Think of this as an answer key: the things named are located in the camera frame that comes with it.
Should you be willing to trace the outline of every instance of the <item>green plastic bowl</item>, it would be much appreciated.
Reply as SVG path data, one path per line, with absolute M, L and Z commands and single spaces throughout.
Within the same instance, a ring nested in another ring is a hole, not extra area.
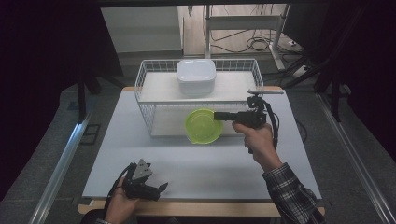
M 214 113 L 211 109 L 200 108 L 184 119 L 187 137 L 193 144 L 209 144 L 220 137 L 223 125 L 220 120 L 214 120 Z

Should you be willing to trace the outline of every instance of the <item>wire basket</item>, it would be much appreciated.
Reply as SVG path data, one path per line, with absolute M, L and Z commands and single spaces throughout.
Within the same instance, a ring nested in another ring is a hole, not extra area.
M 177 64 L 181 60 L 145 60 L 134 86 L 136 101 L 151 136 L 185 135 L 184 118 L 197 108 L 233 112 L 248 109 L 248 90 L 262 90 L 262 75 L 255 59 L 213 59 L 216 83 L 202 97 L 183 95 L 178 89 Z M 224 122 L 222 135 L 235 135 Z

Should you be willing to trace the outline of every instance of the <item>hand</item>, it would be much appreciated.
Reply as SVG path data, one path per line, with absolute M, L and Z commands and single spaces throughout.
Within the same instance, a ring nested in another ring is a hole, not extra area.
M 245 147 L 253 150 L 253 159 L 264 170 L 269 172 L 282 166 L 273 143 L 273 133 L 270 124 L 265 123 L 260 129 L 252 129 L 241 123 L 233 122 L 236 132 L 245 136 Z
M 139 202 L 139 199 L 129 199 L 126 197 L 122 188 L 123 179 L 124 177 L 120 179 L 107 208 L 105 221 L 111 224 L 124 223 L 132 215 Z

